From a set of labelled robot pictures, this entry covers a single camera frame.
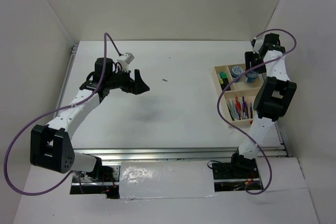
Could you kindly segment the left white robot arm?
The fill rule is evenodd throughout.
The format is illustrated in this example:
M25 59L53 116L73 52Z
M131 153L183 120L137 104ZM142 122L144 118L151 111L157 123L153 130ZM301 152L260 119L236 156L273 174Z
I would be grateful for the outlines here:
M129 64L133 54L125 53L117 61L98 58L94 71L69 105L46 125L35 125L30 137L30 163L34 166L65 174L69 171L84 172L91 181L99 181L109 168L101 158L89 154L76 153L71 139L85 118L93 111L110 90L121 89L135 95L149 91L141 78L140 71L134 71L131 78Z

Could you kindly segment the beige divided organizer tray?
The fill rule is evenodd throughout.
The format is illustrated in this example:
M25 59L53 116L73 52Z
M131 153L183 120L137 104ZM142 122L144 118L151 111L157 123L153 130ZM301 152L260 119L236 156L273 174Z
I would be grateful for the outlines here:
M249 116L249 108L248 108L248 102L251 102L254 105L255 97L259 91L259 89L262 86L263 79L262 76L258 76L255 82L253 83L247 83L246 77L242 77L239 81L234 82L225 93L222 93L222 89L219 83L220 72L225 72L227 75L227 79L229 82L233 80L233 77L231 75L231 69L233 66L241 66L245 70L244 64L237 64L237 65L223 65L223 66L215 66L212 72L213 80L215 89L218 95L222 95L222 98L219 102L219 110L222 113L222 116L228 120L231 124L238 126L238 127L250 127L250 125L253 122L253 119L255 118L255 113L253 112L253 119ZM238 97L241 107L241 113L243 116L243 119L239 119L239 115L236 110L236 104L235 104L235 98ZM247 105L247 112L248 112L248 119L244 118L244 113L242 110L242 97L245 97L245 102ZM232 102L232 105L235 110L236 120L233 121L232 115L230 113L230 109L228 106L227 100L230 99Z

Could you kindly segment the dark blue gel pen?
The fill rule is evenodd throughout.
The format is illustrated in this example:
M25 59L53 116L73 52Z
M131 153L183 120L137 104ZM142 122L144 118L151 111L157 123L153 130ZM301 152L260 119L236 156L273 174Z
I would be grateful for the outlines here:
M248 119L248 112L247 112L247 105L246 105L246 102L245 102L245 97L242 97L242 110L243 110L243 113L244 113L244 118L245 119Z

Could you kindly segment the green highlighter marker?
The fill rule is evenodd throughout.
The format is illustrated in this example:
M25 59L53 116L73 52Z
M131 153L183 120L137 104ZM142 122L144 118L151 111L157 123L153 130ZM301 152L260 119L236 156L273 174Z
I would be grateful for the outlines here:
M227 79L227 75L226 75L226 73L223 74L223 75L220 75L220 77L221 77L222 79Z

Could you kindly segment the red gel pen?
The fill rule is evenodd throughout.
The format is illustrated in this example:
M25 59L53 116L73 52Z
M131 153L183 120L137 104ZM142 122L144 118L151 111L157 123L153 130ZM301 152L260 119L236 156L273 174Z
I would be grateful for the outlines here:
M237 110L237 113L239 115L239 119L242 120L243 119L243 116L241 114L241 107L240 107L240 102L239 102L239 99L238 97L235 98L235 104L236 104L236 110Z

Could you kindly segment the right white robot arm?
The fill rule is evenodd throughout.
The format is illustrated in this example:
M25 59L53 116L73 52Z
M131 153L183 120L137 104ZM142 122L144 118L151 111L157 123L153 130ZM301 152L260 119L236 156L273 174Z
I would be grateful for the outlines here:
M256 167L259 148L268 129L286 114L297 89L297 84L288 77L286 49L281 45L278 34L268 33L260 40L254 38L251 44L253 50L245 53L246 76L254 71L265 73L266 78L253 102L252 111L256 115L251 127L231 158L229 172L235 178Z

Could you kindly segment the violet clear-cap pen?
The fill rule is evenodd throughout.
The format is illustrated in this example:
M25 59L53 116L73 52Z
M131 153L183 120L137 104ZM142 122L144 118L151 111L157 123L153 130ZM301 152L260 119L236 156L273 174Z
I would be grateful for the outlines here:
M253 104L251 102L248 102L248 108L249 108L249 116L251 119L253 119Z

